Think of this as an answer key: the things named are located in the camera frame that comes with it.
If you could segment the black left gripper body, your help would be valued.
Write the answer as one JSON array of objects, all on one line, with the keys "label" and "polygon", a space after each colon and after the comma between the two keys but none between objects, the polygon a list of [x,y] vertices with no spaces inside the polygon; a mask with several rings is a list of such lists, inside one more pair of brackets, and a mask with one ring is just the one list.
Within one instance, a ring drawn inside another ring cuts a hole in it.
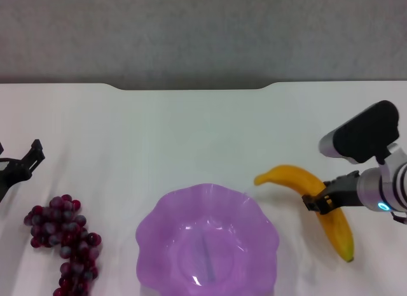
[{"label": "black left gripper body", "polygon": [[17,159],[1,159],[1,198],[2,201],[8,190],[15,184],[27,181],[32,177],[30,167]]}]

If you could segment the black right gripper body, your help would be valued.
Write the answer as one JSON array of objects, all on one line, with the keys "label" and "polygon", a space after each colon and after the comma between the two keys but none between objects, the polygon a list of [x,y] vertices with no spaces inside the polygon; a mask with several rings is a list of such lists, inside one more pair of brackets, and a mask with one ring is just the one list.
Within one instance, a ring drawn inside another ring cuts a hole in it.
[{"label": "black right gripper body", "polygon": [[362,206],[357,194],[359,178],[359,171],[353,171],[334,180],[324,182],[326,187],[322,192],[322,197],[331,209]]}]

